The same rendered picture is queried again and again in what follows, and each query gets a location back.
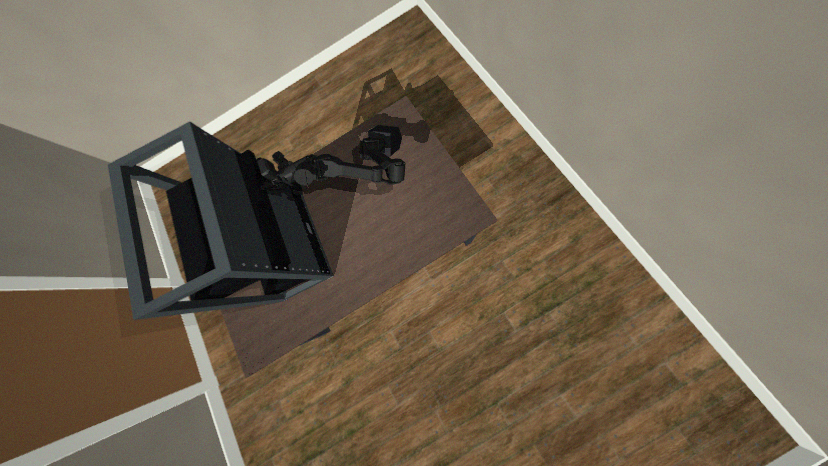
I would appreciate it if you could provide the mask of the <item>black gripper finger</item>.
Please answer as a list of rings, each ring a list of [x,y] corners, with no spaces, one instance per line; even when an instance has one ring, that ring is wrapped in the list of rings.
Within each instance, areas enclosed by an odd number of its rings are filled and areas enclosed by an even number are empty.
[[[285,191],[287,191],[287,188],[284,187],[283,185],[281,185],[281,182],[278,183],[278,184],[279,184],[279,187],[274,187],[274,188],[265,189],[265,190],[285,190]]]
[[[272,180],[272,179],[271,179]],[[273,180],[267,179],[261,186],[261,190],[270,189],[274,187],[279,187],[279,184],[275,183]]]

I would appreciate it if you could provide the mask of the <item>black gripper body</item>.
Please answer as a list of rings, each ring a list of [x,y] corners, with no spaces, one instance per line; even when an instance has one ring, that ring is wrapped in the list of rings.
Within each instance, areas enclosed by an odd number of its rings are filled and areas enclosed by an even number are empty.
[[[267,179],[272,179],[277,184],[281,182],[281,185],[283,185],[284,187],[287,187],[289,185],[290,187],[294,188],[293,194],[295,195],[299,195],[302,193],[303,190],[301,185],[298,184],[294,179],[294,173],[296,170],[294,162],[289,161],[289,165],[282,169],[278,169],[279,171],[276,171],[274,164],[265,158],[262,158],[257,162],[262,176],[264,176]]]

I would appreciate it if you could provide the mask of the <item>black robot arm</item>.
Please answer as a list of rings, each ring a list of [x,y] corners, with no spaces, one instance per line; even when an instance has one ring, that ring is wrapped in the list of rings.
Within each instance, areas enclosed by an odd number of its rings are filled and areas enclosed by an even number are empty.
[[[381,151],[386,148],[388,146],[382,135],[376,138],[364,138],[363,141],[360,141],[360,158],[363,160],[369,159],[378,164],[378,166],[373,167],[343,162],[338,157],[330,154],[319,156],[310,154],[294,162],[296,167],[294,179],[298,184],[304,186],[311,184],[316,179],[316,181],[323,181],[339,175],[372,180],[374,183],[385,182],[389,185],[401,183],[404,180],[406,163],[402,159],[391,159],[383,154]],[[278,169],[289,165],[289,161],[284,158],[280,151],[275,152],[272,157],[274,158],[273,161],[278,164]],[[382,170],[385,170],[389,180],[382,178]]]

